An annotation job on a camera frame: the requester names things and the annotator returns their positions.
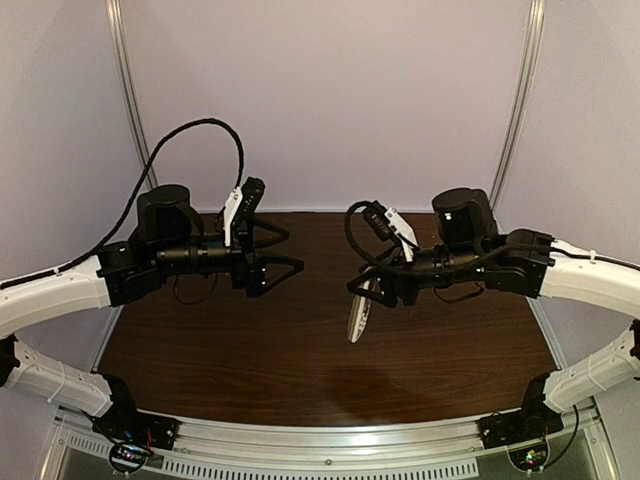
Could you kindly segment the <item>white remote control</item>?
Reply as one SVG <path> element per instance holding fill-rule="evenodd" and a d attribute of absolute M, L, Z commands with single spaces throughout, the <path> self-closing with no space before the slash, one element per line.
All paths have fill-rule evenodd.
<path fill-rule="evenodd" d="M 353 297 L 347 326 L 347 338 L 351 343 L 356 343 L 364 333 L 371 306 L 370 298 L 361 295 Z"/>

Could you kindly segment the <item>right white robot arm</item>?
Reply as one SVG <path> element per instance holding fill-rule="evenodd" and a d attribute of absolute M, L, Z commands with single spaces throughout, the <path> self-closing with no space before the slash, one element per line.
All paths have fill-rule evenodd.
<path fill-rule="evenodd" d="M 432 200 L 440 244 L 419 246 L 411 225 L 394 208 L 362 200 L 344 216 L 349 247 L 364 260 L 347 284 L 353 302 L 347 327 L 350 342 L 363 334 L 373 303 L 412 306 L 423 289 L 439 292 L 472 283 L 478 294 L 497 290 L 528 298 L 558 298 L 631 316 L 615 340 L 573 365 L 529 384 L 513 419 L 519 440 L 535 440 L 551 414 L 639 374 L 639 267 L 549 234 L 516 229 L 502 234 L 487 194 L 458 187 Z"/>

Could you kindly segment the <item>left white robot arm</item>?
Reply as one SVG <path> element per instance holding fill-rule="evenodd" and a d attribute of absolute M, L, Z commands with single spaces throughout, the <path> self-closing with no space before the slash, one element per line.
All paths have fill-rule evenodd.
<path fill-rule="evenodd" d="M 304 263 L 269 252 L 289 233 L 255 218 L 263 193 L 258 178 L 235 188 L 223 209 L 222 231 L 208 234 L 190 205 L 189 190 L 161 185 L 137 198 L 138 225 L 128 240 L 100 246 L 78 262 L 2 282 L 2 387 L 104 418 L 121 443 L 137 442 L 144 424 L 123 380 L 54 360 L 18 340 L 16 332 L 75 312 L 124 306 L 170 278 L 191 274 L 227 274 L 232 287 L 248 297 L 264 295 L 300 273 Z"/>

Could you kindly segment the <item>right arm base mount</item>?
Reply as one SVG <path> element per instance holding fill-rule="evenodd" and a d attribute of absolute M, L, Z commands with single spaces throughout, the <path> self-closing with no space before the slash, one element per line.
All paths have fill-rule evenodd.
<path fill-rule="evenodd" d="M 493 412 L 476 421 L 485 449 L 542 439 L 564 428 L 561 415 L 548 408 Z"/>

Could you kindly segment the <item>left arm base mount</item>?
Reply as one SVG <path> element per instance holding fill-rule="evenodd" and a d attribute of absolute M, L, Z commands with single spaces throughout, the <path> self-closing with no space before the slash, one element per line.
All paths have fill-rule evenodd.
<path fill-rule="evenodd" d="M 96 433 L 108 440 L 134 443 L 139 446 L 171 451 L 177 438 L 180 422 L 173 417 L 137 411 L 133 416 L 114 416 L 89 419 Z"/>

